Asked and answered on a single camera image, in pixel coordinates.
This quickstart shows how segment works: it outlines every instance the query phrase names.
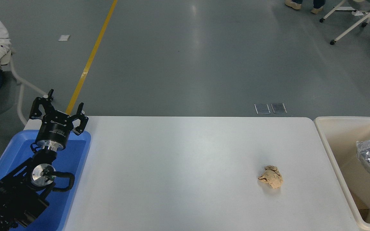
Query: yellow floor line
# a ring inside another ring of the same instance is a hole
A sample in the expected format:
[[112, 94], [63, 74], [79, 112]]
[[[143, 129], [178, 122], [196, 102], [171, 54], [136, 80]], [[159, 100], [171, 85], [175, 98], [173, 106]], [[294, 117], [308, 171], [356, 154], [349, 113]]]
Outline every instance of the yellow floor line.
[[70, 115], [72, 112], [72, 109], [74, 108], [76, 99], [78, 98], [79, 92], [81, 91], [82, 85], [84, 84], [85, 78], [88, 74], [89, 68], [91, 67], [92, 61], [94, 61], [95, 54], [97, 54], [98, 47], [100, 46], [102, 37], [104, 36], [105, 30], [107, 29], [108, 22], [110, 17], [112, 16], [113, 9], [116, 6], [118, 0], [114, 0], [112, 3], [112, 6], [109, 9], [107, 18], [105, 19], [104, 25], [102, 25], [102, 29], [100, 32], [100, 35], [98, 35], [97, 41], [95, 42], [94, 48], [91, 51], [91, 55], [88, 58], [88, 61], [86, 62], [84, 71], [82, 72], [81, 77], [79, 78], [78, 84], [76, 85], [75, 91], [72, 94], [71, 100], [69, 101], [68, 107], [66, 108], [66, 114]]

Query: white table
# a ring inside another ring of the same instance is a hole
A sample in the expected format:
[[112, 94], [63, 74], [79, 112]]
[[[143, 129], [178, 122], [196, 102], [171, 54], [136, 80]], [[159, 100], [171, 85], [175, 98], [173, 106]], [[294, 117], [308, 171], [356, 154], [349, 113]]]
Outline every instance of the white table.
[[[308, 118], [92, 116], [86, 130], [66, 231], [359, 230]], [[280, 189], [257, 180], [269, 164]]]

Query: chair leg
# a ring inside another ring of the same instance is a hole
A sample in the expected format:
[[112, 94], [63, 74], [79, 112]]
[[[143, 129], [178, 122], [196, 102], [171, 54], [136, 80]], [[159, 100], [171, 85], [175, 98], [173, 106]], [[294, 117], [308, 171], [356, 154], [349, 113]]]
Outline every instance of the chair leg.
[[335, 39], [332, 39], [330, 41], [330, 44], [331, 45], [334, 45], [335, 42], [337, 42], [338, 40], [340, 40], [343, 36], [345, 36], [347, 33], [349, 33], [349, 31], [353, 30], [355, 27], [357, 27], [361, 22], [365, 21], [366, 19], [368, 19], [370, 17], [370, 12], [365, 15], [364, 17], [362, 17], [360, 20], [358, 20], [354, 25], [352, 25], [350, 28], [348, 28], [346, 31], [344, 31], [342, 34], [340, 34], [338, 37], [336, 37]]
[[31, 89], [33, 89], [34, 91], [40, 93], [41, 95], [47, 95], [46, 92], [44, 92], [43, 90], [39, 89], [37, 86], [33, 85], [32, 83], [26, 81], [25, 79], [21, 78], [15, 71], [15, 66], [13, 64], [13, 60], [12, 60], [12, 57], [11, 57], [11, 61], [10, 61], [10, 66], [11, 66], [11, 72], [13, 74], [13, 76], [15, 77], [15, 79], [18, 81], [18, 82], [21, 82], [25, 85], [27, 85], [28, 87], [30, 87]]
[[345, 1], [347, 1], [347, 0], [342, 0], [342, 2], [340, 2], [338, 5], [336, 5], [329, 13], [327, 13], [325, 16], [323, 16], [323, 18], [321, 20], [323, 21], [324, 19], [327, 19], [333, 12], [335, 12], [335, 10], [337, 10], [340, 6], [342, 6], [345, 3]]
[[16, 113], [18, 114], [19, 119], [25, 126], [28, 121], [25, 119], [24, 115], [22, 114], [22, 101], [24, 98], [24, 89], [25, 89], [25, 86], [21, 83], [19, 85], [19, 94], [18, 94], [18, 103], [16, 104]]
[[370, 22], [370, 18], [368, 18], [368, 19], [366, 20], [366, 22], [363, 22], [363, 23], [361, 24], [361, 27], [366, 27], [366, 25], [367, 25], [369, 22]]

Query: white chair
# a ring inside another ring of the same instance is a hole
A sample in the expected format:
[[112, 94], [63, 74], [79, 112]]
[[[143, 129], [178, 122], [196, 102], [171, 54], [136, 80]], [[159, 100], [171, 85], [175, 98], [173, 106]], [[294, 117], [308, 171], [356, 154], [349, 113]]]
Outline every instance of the white chair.
[[14, 61], [12, 55], [15, 53], [13, 49], [11, 49], [8, 54], [1, 58], [0, 63], [1, 65], [9, 64], [11, 71], [3, 72], [3, 86], [0, 89], [0, 114], [9, 110], [13, 103], [9, 102], [12, 97], [15, 89], [12, 89], [12, 80], [16, 80], [16, 85], [19, 85], [19, 91], [17, 96], [17, 105], [16, 105], [16, 112], [18, 114], [19, 119], [21, 122], [26, 125], [27, 119], [24, 117], [22, 113], [22, 102], [24, 96], [25, 86], [30, 87], [34, 91], [38, 92], [40, 95], [47, 95], [46, 92], [39, 89], [37, 86], [33, 85], [32, 83], [28, 82], [27, 80], [23, 79], [16, 73]]
[[319, 20], [319, 22], [324, 22], [325, 19], [327, 19], [333, 12], [335, 12], [339, 7], [341, 7], [345, 2], [348, 2], [355, 10], [358, 10], [360, 12], [367, 13], [364, 17], [362, 17], [360, 20], [358, 20], [356, 23], [354, 23], [351, 27], [349, 27], [345, 32], [340, 34], [335, 39], [332, 39], [330, 41], [331, 45], [334, 45], [338, 40], [340, 40], [344, 35], [349, 33], [352, 29], [354, 29], [357, 25], [362, 23], [362, 27], [365, 27], [370, 22], [370, 0], [342, 0], [337, 6], [335, 6], [327, 15], [325, 15], [323, 18]]

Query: gray floor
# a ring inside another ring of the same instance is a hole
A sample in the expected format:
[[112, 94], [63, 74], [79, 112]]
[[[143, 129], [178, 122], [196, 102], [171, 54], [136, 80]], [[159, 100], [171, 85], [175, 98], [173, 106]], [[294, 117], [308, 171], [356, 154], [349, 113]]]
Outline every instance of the gray floor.
[[[77, 102], [89, 116], [370, 116], [370, 24], [334, 46], [359, 18], [319, 15], [305, 1], [119, 0]], [[65, 111], [112, 1], [0, 0], [17, 72]], [[59, 42], [60, 35], [71, 35]], [[28, 114], [37, 93], [27, 89]], [[0, 153], [23, 126], [0, 115]]]

